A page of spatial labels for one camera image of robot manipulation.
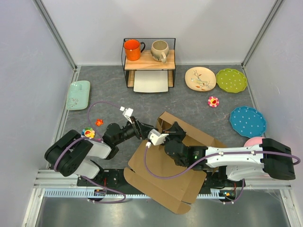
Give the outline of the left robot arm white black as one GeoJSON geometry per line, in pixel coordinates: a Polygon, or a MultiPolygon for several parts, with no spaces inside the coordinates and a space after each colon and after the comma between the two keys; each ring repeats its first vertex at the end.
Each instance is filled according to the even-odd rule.
{"type": "Polygon", "coordinates": [[[109,124],[99,140],[70,130],[46,151],[45,160],[53,166],[54,171],[64,177],[72,174],[83,175],[93,186],[99,186],[104,181],[103,168],[90,158],[110,160],[119,151],[118,144],[132,137],[144,140],[154,129],[152,125],[141,123],[132,116],[124,127],[117,123],[109,124]]]}

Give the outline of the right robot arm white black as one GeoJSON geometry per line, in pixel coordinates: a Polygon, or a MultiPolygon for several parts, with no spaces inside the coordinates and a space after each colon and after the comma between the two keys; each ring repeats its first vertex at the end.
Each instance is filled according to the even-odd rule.
{"type": "Polygon", "coordinates": [[[277,180],[295,179],[291,149],[273,139],[265,138],[260,144],[246,147],[217,148],[185,145],[186,132],[177,122],[166,132],[164,150],[176,165],[195,171],[221,168],[217,181],[222,186],[265,174],[277,180]]]}

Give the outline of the brown cardboard box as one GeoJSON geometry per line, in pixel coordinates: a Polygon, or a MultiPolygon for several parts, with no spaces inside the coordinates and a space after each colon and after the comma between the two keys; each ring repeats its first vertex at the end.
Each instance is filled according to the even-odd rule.
{"type": "MultiPolygon", "coordinates": [[[[187,146],[225,147],[219,140],[168,112],[163,112],[158,117],[156,127],[160,131],[165,130],[174,122],[178,122],[187,133],[183,139],[187,146]]],[[[178,176],[185,168],[175,165],[173,159],[165,154],[163,146],[146,148],[146,143],[145,140],[142,141],[129,160],[128,167],[124,169],[125,180],[173,213],[189,212],[190,205],[196,201],[204,183],[206,173],[189,170],[178,176]]]]}

